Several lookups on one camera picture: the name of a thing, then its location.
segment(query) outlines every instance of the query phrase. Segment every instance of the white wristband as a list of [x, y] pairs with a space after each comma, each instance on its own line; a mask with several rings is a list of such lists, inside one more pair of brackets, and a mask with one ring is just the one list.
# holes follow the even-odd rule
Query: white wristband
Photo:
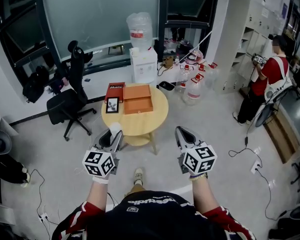
[[93, 176], [92, 177], [92, 180], [94, 182], [98, 182], [98, 183], [101, 183], [101, 184], [108, 184], [109, 180], [108, 179], [104, 179], [104, 178], [98, 178], [96, 176]]

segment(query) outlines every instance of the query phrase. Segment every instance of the black pants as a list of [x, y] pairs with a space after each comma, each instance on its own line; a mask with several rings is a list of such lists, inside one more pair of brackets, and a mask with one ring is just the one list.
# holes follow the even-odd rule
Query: black pants
[[265, 101], [266, 100], [264, 95], [256, 96], [255, 93], [250, 90], [241, 104], [240, 112], [238, 115], [238, 122], [244, 124], [247, 120], [252, 121], [259, 107]]
[[27, 174], [22, 172], [23, 165], [8, 154], [0, 155], [0, 179], [16, 184], [27, 181]]

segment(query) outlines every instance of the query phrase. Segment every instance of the picture frame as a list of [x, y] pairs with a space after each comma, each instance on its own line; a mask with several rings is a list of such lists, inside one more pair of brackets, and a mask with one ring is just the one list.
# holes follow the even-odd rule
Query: picture frame
[[108, 97], [106, 99], [106, 113], [118, 113], [119, 112], [119, 97]]

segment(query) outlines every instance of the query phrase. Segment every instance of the white strap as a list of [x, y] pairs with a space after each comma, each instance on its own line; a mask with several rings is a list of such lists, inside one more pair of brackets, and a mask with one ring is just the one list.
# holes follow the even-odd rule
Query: white strap
[[101, 184], [108, 184], [109, 180], [108, 179], [104, 179], [104, 178], [98, 178], [96, 176], [93, 176], [92, 177], [92, 180], [94, 182], [98, 182], [98, 183], [101, 183]]
[[275, 59], [275, 61], [279, 64], [282, 79], [285, 79], [286, 74], [285, 74], [285, 68], [284, 68], [284, 63], [282, 62], [282, 59], [279, 56], [274, 56], [272, 58]]

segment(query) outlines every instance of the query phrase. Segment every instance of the yellow bracelet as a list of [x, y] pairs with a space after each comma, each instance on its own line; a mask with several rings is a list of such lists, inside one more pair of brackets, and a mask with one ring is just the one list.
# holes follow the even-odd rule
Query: yellow bracelet
[[201, 174], [201, 175], [199, 175], [197, 177], [193, 177], [193, 178], [189, 177], [189, 180], [192, 181], [192, 182], [194, 182], [194, 181], [196, 181], [196, 180], [198, 180], [198, 179], [200, 179], [202, 177], [206, 177], [207, 178], [207, 173]]

